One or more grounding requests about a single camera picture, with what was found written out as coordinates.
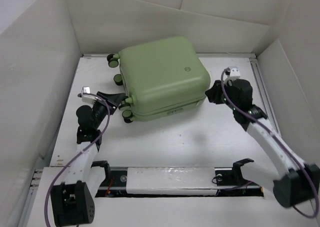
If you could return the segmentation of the green hard-shell suitcase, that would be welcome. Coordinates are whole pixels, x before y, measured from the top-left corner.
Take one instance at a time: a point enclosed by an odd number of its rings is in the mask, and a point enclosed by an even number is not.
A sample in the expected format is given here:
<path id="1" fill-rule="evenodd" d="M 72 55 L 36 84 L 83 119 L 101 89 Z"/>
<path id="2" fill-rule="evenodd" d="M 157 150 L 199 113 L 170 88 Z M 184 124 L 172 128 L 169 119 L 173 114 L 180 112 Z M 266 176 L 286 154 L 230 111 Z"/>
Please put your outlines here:
<path id="1" fill-rule="evenodd" d="M 119 105 L 125 123 L 147 122 L 201 105 L 211 84 L 207 69 L 186 37 L 138 44 L 107 56 L 119 68 L 113 77 L 126 98 Z"/>

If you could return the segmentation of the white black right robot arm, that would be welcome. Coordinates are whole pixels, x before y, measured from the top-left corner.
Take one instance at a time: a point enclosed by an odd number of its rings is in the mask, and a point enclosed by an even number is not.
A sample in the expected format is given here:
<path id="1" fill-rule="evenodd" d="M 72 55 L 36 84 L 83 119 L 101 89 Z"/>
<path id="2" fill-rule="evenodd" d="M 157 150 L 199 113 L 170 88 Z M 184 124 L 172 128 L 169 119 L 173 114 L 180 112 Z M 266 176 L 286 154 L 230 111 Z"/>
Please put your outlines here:
<path id="1" fill-rule="evenodd" d="M 264 150 L 277 173 L 263 168 L 250 158 L 233 163 L 231 178 L 237 184 L 252 181 L 273 192 L 277 202 L 284 208 L 291 208 L 315 199 L 318 207 L 320 169 L 298 157 L 276 133 L 265 112 L 253 104 L 253 88 L 249 81 L 236 79 L 231 85 L 216 80 L 205 92 L 209 102 L 225 104 L 241 125 Z"/>

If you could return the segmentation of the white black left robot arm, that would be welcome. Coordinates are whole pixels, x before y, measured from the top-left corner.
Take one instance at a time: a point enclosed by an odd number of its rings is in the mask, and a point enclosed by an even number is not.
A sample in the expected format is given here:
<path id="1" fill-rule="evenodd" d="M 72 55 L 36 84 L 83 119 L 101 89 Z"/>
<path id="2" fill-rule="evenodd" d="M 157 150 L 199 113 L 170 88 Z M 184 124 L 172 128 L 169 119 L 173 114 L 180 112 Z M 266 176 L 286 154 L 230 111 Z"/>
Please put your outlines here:
<path id="1" fill-rule="evenodd" d="M 94 197 L 100 185 L 107 185 L 112 178 L 109 163 L 95 160 L 105 132 L 99 127 L 103 120 L 110 120 L 126 94 L 100 91 L 92 94 L 89 87 L 84 87 L 78 97 L 84 105 L 76 110 L 76 154 L 61 170 L 66 172 L 64 179 L 59 184 L 53 181 L 45 197 L 45 202 L 51 203 L 57 227 L 78 227 L 93 222 Z"/>

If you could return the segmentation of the white foam block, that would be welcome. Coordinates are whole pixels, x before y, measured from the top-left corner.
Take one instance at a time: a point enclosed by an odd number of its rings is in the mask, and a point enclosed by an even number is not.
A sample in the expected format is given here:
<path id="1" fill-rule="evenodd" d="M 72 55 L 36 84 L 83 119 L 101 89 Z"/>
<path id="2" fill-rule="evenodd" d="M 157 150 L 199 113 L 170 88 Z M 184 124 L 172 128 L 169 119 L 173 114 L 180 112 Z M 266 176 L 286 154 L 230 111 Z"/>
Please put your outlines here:
<path id="1" fill-rule="evenodd" d="M 213 167 L 130 167 L 126 192 L 134 195 L 213 196 Z"/>

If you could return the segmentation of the aluminium side rail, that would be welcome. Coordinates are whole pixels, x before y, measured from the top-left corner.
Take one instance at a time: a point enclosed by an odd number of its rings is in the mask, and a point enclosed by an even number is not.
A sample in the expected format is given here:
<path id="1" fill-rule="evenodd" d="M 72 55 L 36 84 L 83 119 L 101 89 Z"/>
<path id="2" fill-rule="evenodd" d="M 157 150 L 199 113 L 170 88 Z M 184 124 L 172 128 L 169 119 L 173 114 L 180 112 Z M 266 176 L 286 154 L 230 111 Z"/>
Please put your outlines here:
<path id="1" fill-rule="evenodd" d="M 277 119 L 275 117 L 275 113 L 268 95 L 267 88 L 265 86 L 264 80 L 262 78 L 262 74 L 259 68 L 259 63 L 257 58 L 249 58 L 249 62 L 252 68 L 252 72 L 258 87 L 258 91 L 260 94 L 260 97 L 262 99 L 263 107 L 265 109 L 265 112 L 271 122 L 272 127 L 281 135 L 279 125 L 277 122 Z"/>

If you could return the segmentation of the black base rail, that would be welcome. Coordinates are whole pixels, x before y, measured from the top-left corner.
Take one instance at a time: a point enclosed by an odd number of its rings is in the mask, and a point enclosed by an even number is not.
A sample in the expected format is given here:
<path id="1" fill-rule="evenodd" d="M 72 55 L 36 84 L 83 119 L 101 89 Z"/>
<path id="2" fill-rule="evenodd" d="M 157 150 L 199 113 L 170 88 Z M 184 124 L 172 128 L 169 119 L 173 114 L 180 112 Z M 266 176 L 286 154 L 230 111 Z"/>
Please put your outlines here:
<path id="1" fill-rule="evenodd" d="M 263 197 L 255 183 L 237 183 L 230 167 L 113 167 L 97 197 Z"/>

